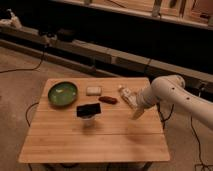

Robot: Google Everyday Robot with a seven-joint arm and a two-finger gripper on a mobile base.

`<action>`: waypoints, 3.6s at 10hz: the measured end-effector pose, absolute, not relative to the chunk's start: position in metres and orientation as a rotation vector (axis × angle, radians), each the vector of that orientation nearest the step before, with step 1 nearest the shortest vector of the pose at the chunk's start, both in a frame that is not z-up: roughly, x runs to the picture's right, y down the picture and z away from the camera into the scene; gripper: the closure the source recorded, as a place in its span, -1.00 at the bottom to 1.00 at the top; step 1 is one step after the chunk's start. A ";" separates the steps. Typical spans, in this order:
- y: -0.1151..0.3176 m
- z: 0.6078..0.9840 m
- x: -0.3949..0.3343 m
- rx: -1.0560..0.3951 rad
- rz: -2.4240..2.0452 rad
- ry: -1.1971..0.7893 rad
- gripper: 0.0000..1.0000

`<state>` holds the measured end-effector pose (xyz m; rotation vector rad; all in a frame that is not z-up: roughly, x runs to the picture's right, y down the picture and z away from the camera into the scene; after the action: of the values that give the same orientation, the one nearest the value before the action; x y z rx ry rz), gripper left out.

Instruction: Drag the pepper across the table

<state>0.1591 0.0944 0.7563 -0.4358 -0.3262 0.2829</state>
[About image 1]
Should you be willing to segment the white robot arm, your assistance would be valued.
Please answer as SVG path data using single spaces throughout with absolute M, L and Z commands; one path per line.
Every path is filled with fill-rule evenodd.
M 160 76 L 136 95 L 137 109 L 132 119 L 138 119 L 145 109 L 160 101 L 178 105 L 202 124 L 213 130 L 213 102 L 195 96 L 185 90 L 185 81 L 180 75 Z

